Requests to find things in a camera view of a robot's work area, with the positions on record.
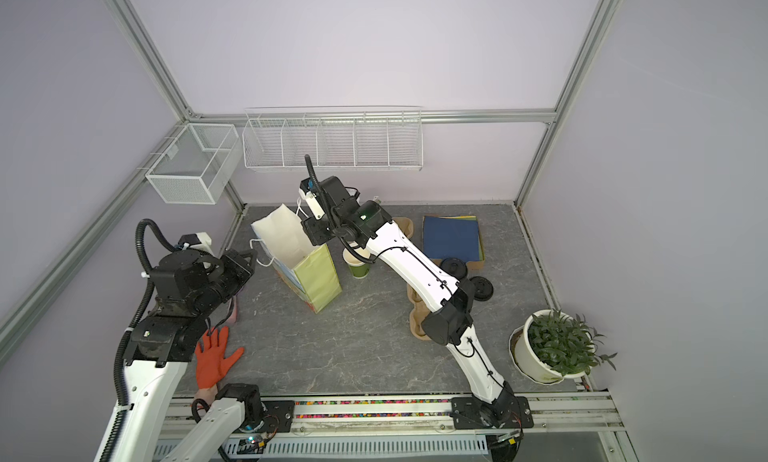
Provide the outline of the green paper cup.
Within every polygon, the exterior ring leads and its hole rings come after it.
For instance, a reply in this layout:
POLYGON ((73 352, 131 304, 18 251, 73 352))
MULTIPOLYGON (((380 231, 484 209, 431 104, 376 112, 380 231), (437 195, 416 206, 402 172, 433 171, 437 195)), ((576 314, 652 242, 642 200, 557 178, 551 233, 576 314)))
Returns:
POLYGON ((344 249, 342 255, 347 267, 355 278, 362 279, 368 275, 370 265, 360 260, 360 257, 370 258, 371 254, 367 249, 360 247, 353 248, 352 250, 344 249))

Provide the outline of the green paper gift bag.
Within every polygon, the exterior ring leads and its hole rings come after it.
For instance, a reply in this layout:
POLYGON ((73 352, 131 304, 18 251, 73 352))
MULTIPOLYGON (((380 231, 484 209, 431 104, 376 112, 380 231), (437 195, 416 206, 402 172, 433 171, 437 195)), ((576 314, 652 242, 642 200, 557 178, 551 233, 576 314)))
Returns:
POLYGON ((342 292, 338 273, 326 244, 314 245, 305 234, 298 213, 281 204, 251 224, 254 238, 265 251, 265 267, 281 279, 314 313, 322 311, 342 292))

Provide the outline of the single brown pulp cup carrier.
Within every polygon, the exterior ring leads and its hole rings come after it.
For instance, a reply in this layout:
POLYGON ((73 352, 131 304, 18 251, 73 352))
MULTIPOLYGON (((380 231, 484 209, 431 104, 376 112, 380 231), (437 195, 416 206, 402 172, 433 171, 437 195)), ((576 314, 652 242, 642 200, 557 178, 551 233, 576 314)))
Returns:
POLYGON ((426 306, 418 292, 410 285, 407 286, 407 297, 413 305, 413 308, 409 313, 409 327, 412 335, 419 340, 430 341, 431 338, 426 334, 422 327, 424 319, 430 314, 429 308, 426 306))

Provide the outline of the black paper cup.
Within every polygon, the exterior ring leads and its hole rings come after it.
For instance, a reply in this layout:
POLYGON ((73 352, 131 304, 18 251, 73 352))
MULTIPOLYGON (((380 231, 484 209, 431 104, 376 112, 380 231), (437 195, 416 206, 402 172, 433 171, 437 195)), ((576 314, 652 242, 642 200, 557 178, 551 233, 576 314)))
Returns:
POLYGON ((456 257, 448 257, 444 260, 441 260, 439 263, 439 268, 446 274, 458 280, 466 278, 469 272, 466 263, 456 257))

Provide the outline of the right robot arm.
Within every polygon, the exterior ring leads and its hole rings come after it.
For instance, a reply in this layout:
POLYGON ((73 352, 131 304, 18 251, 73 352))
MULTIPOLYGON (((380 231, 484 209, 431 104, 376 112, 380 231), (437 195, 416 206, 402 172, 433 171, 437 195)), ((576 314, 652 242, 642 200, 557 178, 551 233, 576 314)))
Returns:
POLYGON ((426 335, 446 347, 466 376, 483 427, 511 425, 519 415, 515 394, 487 357, 478 340, 471 308, 474 284, 438 267, 399 228, 377 202, 359 202, 336 176, 320 181, 311 174, 300 182, 300 196, 312 214, 302 221, 310 241, 339 239, 366 264, 386 263, 425 303, 426 335))

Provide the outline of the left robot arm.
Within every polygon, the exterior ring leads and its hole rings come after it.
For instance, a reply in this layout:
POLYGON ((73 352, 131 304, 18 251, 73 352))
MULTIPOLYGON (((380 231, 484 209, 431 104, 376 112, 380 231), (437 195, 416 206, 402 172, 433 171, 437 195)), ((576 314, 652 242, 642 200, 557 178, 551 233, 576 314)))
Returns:
POLYGON ((96 460, 151 460, 190 363, 196 365, 198 389, 194 414, 224 407, 238 411, 241 424, 259 425, 265 415, 257 388, 221 383, 245 350, 229 349, 229 327, 210 322, 254 275, 256 251, 228 249, 216 256, 205 232, 170 243, 150 218, 138 222, 134 245, 146 285, 118 343, 112 368, 116 403, 96 460))

